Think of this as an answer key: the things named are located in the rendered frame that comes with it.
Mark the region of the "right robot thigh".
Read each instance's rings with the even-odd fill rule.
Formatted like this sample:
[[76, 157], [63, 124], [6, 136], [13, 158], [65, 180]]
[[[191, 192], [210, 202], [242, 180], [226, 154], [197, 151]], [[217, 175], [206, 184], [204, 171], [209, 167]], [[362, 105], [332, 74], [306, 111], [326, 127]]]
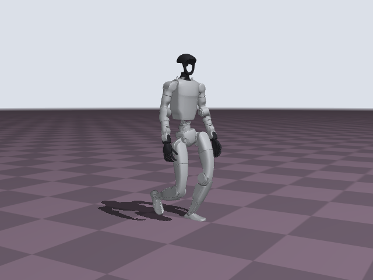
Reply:
[[186, 184], [188, 178], [188, 151], [186, 144], [183, 143], [182, 138], [177, 139], [172, 144], [172, 148], [178, 153], [175, 155], [176, 161], [173, 162], [176, 188], [178, 191], [178, 196], [176, 198], [184, 197], [186, 194]]

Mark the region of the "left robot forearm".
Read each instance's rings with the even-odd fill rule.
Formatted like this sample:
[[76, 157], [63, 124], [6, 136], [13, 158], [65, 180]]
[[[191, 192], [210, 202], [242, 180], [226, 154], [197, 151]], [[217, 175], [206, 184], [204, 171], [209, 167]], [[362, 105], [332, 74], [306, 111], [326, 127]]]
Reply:
[[211, 121], [210, 112], [209, 112], [209, 115], [207, 115], [206, 117], [204, 117], [202, 119], [202, 121], [205, 125], [206, 132], [207, 132], [209, 138], [212, 139], [213, 138], [212, 132], [215, 132], [215, 130], [214, 130], [214, 126], [213, 126], [212, 121]]

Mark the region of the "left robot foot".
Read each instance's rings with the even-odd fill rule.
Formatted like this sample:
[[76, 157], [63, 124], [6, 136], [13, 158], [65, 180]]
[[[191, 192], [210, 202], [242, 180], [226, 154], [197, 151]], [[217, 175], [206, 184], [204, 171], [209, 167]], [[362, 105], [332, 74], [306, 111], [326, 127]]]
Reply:
[[185, 218], [188, 218], [188, 219], [195, 220], [195, 221], [200, 221], [200, 222], [202, 222], [202, 221], [206, 221], [206, 218], [201, 217], [201, 216], [197, 215], [196, 213], [192, 213], [192, 215], [190, 215], [190, 216], [188, 216], [188, 214], [186, 213], [186, 214], [184, 215], [184, 217], [185, 217]]

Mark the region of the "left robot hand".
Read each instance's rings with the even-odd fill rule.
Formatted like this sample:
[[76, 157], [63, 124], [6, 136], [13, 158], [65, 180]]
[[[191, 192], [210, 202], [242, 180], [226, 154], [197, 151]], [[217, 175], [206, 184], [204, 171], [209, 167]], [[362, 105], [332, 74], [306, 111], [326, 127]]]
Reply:
[[216, 133], [212, 132], [212, 134], [213, 134], [213, 138], [210, 139], [210, 140], [212, 141], [214, 158], [216, 158], [221, 154], [221, 145], [220, 145], [219, 141], [217, 140]]

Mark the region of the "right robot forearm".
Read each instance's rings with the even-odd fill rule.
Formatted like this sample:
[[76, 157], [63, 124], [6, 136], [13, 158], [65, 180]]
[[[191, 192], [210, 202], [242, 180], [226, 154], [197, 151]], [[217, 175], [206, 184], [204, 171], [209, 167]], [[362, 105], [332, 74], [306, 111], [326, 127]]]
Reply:
[[162, 141], [167, 141], [167, 135], [170, 135], [170, 126], [169, 126], [169, 118], [167, 117], [167, 109], [165, 107], [162, 107], [160, 109], [160, 114], [159, 114], [159, 120], [161, 123], [161, 138]]

